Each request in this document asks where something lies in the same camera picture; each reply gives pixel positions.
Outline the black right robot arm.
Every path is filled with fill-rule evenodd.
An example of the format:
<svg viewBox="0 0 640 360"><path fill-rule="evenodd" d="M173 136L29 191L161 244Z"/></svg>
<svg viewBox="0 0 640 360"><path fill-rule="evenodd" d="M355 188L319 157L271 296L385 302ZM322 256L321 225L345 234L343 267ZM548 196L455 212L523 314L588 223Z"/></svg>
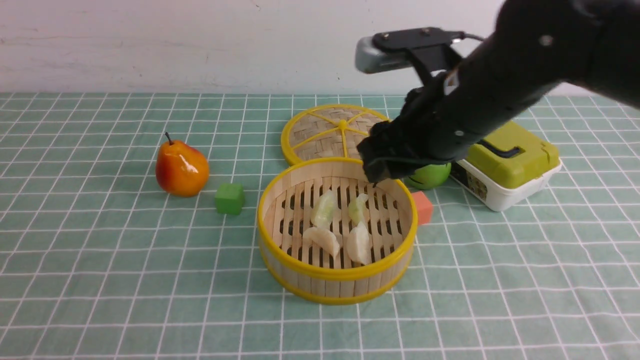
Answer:
<svg viewBox="0 0 640 360"><path fill-rule="evenodd" d="M461 160L562 83L639 107L637 0L506 0L492 34L462 57L451 46L469 37L422 27L358 41L362 73L414 68L422 82L357 146L369 182Z"/></svg>

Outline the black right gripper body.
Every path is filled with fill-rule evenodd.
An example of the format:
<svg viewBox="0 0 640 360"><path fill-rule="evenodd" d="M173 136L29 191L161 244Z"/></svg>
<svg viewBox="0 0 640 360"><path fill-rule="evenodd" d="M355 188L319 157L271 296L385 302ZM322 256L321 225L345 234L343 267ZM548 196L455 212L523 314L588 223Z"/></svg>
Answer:
<svg viewBox="0 0 640 360"><path fill-rule="evenodd" d="M428 129L423 121L401 118L373 125L356 147L368 182L400 180L429 166L448 166L450 161L428 153Z"/></svg>

